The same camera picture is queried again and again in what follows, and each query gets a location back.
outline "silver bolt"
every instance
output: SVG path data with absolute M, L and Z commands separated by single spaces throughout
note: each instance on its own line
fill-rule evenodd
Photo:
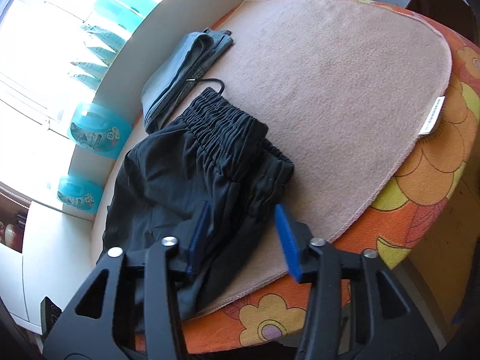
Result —
M 162 239 L 162 245 L 163 246 L 173 246 L 177 245 L 178 239 L 175 237 L 165 237 Z
M 123 254 L 123 249 L 121 247 L 112 247 L 107 254 L 110 257 L 120 257 Z
M 378 257 L 378 252 L 374 249 L 365 249 L 363 255 L 368 259 L 376 259 Z
M 323 238 L 315 237 L 310 240 L 310 245 L 324 246 L 327 243 Z

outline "beige fabric mat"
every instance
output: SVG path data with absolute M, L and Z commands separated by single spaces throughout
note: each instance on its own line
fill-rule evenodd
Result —
M 286 202 L 313 234 L 338 238 L 413 148 L 451 73 L 446 40 L 423 21 L 353 0 L 245 1 L 221 26 L 235 40 L 206 77 L 269 127 L 295 164 Z M 179 115 L 206 87 L 199 84 Z M 212 312 L 285 273 L 270 225 Z

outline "orange tablecloth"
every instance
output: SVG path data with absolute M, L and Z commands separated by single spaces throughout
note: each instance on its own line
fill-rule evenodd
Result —
M 366 248 L 377 249 L 393 268 L 434 223 L 452 196 L 469 158 L 480 117 L 480 49 L 417 13 L 359 1 L 422 17 L 444 35 L 453 57 L 453 72 L 438 128 L 418 141 L 375 202 L 334 243 L 339 249 L 357 253 Z M 231 350 L 299 332 L 309 289 L 309 285 L 298 285 L 290 276 L 284 276 L 212 314 L 186 322 L 184 333 L 189 352 Z M 348 301 L 345 287 L 343 302 Z

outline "blue jeans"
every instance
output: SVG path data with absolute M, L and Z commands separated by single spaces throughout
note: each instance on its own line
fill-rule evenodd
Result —
M 162 128 L 170 114 L 232 44 L 230 31 L 192 32 L 183 37 L 142 91 L 143 124 L 151 134 Z

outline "black drawstring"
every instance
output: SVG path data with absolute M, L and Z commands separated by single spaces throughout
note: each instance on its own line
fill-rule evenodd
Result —
M 196 83 L 208 83 L 213 81 L 214 83 L 219 83 L 221 85 L 220 91 L 218 91 L 219 95 L 221 95 L 225 90 L 225 84 L 220 79 L 187 79 L 186 81 L 195 81 Z

